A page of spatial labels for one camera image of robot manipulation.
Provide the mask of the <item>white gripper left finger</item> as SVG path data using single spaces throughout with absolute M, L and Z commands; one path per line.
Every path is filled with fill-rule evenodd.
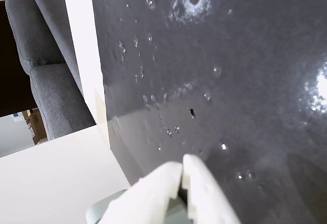
M 113 200 L 100 223 L 164 223 L 171 199 L 176 199 L 182 163 L 166 162 Z

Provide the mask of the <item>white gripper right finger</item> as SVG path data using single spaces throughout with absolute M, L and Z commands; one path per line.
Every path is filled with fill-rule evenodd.
M 185 154 L 181 187 L 187 191 L 188 218 L 194 223 L 240 223 L 224 192 L 200 157 Z

